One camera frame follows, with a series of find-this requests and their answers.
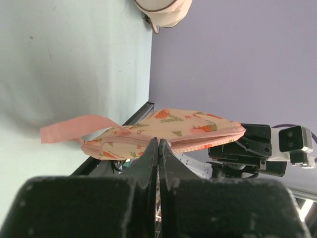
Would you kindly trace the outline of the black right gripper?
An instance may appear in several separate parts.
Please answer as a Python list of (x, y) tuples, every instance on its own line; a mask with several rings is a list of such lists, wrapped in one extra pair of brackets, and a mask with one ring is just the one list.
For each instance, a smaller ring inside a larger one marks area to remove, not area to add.
[(271, 127), (264, 124), (242, 124), (245, 134), (237, 141), (211, 147), (212, 178), (241, 178), (244, 173), (254, 179), (259, 174), (283, 177), (287, 163), (269, 161), (272, 156)]

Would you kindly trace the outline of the pink tulip mesh laundry bag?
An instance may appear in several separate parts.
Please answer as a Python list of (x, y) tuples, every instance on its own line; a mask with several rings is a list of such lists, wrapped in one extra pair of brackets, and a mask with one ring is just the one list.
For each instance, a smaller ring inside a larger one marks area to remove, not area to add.
[(246, 132), (241, 123), (210, 113), (162, 109), (134, 125), (119, 125), (97, 115), (79, 116), (41, 128), (42, 143), (77, 140), (81, 150), (99, 160), (141, 157), (149, 142), (164, 139), (175, 153), (235, 142)]

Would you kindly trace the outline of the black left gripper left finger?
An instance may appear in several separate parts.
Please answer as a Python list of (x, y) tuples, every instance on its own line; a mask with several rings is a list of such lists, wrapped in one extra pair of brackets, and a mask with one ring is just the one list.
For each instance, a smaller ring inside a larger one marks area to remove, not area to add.
[(158, 141), (116, 176), (35, 177), (20, 188), (3, 238), (153, 238)]

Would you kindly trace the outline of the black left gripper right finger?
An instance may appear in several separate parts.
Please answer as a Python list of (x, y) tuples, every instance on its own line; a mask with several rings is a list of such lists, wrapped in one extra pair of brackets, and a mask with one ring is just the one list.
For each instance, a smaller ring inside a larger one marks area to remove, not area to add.
[(203, 179), (161, 140), (158, 150), (164, 238), (308, 238), (291, 191), (271, 179)]

